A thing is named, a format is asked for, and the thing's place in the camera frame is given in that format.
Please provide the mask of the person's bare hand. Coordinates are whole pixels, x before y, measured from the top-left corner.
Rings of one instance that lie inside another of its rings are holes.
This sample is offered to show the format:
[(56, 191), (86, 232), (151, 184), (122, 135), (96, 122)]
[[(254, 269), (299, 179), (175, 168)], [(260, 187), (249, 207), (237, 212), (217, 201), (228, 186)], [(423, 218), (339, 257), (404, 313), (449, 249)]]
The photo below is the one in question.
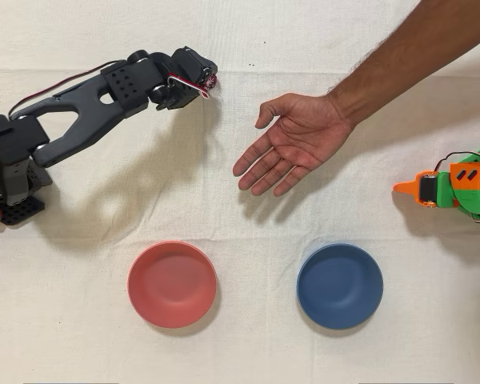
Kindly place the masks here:
[(288, 93), (260, 105), (255, 127), (265, 133), (236, 161), (233, 175), (241, 191), (280, 197), (336, 154), (356, 123), (329, 95)]

